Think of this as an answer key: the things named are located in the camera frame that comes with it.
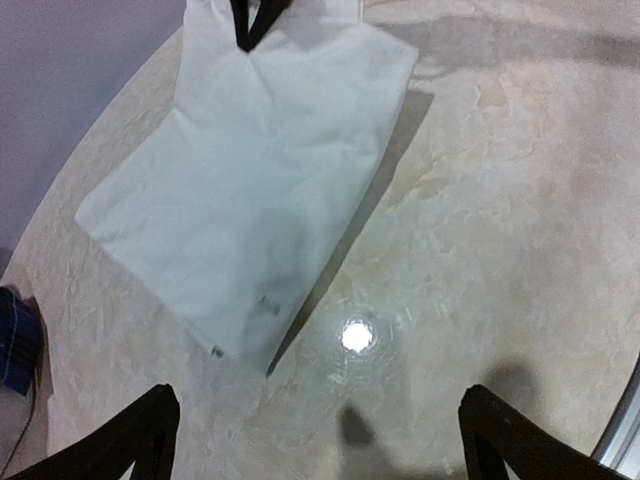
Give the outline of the white t-shirt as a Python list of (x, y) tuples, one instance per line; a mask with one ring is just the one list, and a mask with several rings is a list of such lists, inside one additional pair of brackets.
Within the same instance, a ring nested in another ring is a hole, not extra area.
[(212, 353), (259, 371), (344, 235), (418, 57), (356, 1), (292, 1), (249, 52), (190, 1), (173, 103), (75, 218)]

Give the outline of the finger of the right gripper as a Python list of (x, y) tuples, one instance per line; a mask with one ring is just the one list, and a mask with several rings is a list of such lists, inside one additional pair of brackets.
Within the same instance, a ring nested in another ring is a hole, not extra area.
[(235, 38), (237, 46), (244, 52), (249, 52), (249, 1), (248, 0), (230, 0), (233, 14)]
[(292, 0), (263, 0), (259, 3), (254, 22), (249, 29), (249, 50), (253, 50), (269, 32)]

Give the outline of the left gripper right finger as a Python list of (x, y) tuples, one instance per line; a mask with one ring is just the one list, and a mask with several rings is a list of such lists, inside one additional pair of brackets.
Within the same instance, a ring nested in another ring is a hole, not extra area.
[(597, 459), (561, 442), (487, 387), (467, 389), (458, 409), (470, 479), (623, 479)]

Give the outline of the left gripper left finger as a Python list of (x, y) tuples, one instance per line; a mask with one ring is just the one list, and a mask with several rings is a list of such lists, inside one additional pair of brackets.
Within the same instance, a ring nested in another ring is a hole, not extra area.
[(157, 384), (97, 430), (13, 474), (13, 479), (169, 479), (180, 405), (169, 384)]

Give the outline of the blue plaid shirt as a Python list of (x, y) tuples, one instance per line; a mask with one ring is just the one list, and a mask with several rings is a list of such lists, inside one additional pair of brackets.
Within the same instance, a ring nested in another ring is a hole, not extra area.
[(26, 396), (42, 352), (37, 315), (10, 289), (1, 288), (1, 384)]

